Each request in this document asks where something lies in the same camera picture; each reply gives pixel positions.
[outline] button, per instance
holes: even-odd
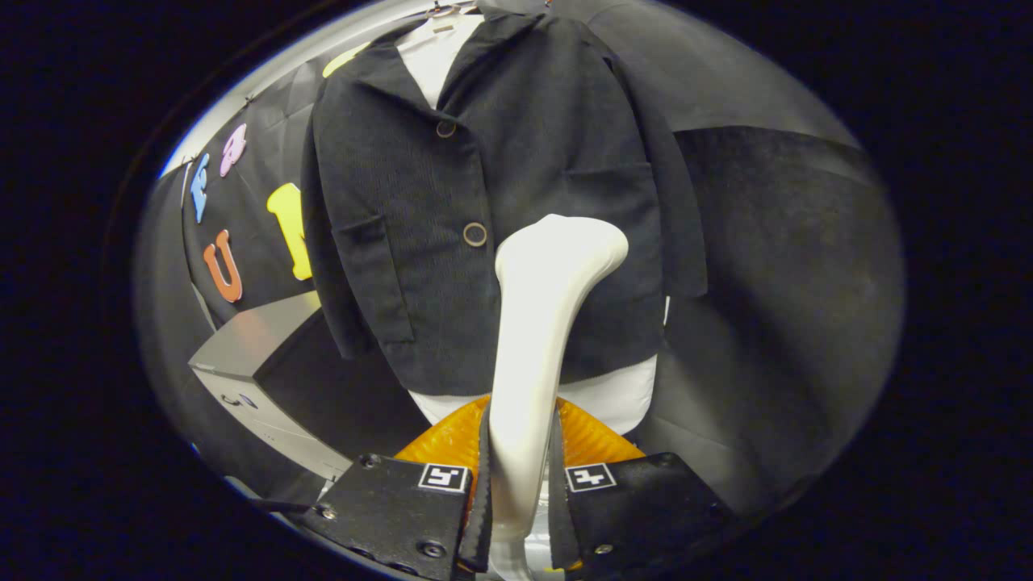
[[[438,136],[439,137],[450,137],[456,134],[456,124],[451,121],[442,121],[438,123]]]
[[[463,228],[463,240],[474,248],[488,242],[488,231],[480,222],[470,222]]]

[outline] jacket lapel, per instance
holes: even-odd
[[[484,14],[484,22],[473,31],[451,63],[445,77],[439,103],[446,102],[451,87],[466,70],[496,49],[504,45],[509,39],[534,26],[543,17],[543,14],[515,14],[492,7],[482,7],[481,11]],[[341,71],[355,81],[401,99],[421,112],[433,113],[435,116],[440,115],[440,112],[435,112],[427,103],[422,91],[416,85],[416,81],[406,68],[402,56],[395,47],[395,42],[399,38],[415,30],[425,22],[427,22],[426,19],[418,19],[377,37],[370,42],[369,47],[355,55],[351,62],[342,66]]]
[[[492,52],[505,47],[510,39],[530,29],[544,17],[544,14],[516,14],[490,6],[482,7],[481,12],[484,14],[484,22],[473,31],[460,49],[451,68],[445,75],[441,96],[438,98],[438,106],[442,109],[448,102],[452,89],[463,73]]]

